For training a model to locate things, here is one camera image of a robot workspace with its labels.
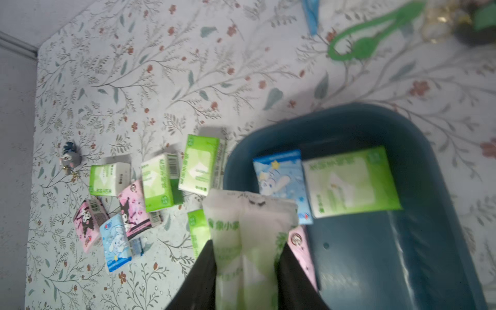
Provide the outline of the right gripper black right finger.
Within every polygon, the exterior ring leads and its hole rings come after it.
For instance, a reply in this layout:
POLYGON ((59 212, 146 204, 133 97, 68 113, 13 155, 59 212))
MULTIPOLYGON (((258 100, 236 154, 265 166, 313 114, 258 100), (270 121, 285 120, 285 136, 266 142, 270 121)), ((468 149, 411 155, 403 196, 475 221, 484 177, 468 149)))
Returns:
POLYGON ((277 264, 279 309, 325 309, 325 304, 310 283, 288 244, 277 264))

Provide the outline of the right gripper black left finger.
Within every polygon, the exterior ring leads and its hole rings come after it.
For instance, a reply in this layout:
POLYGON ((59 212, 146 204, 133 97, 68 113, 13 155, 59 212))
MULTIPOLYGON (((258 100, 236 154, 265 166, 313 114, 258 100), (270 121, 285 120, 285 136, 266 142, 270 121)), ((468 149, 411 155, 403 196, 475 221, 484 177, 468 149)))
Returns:
POLYGON ((165 309, 215 309, 216 262, 209 240, 165 309))

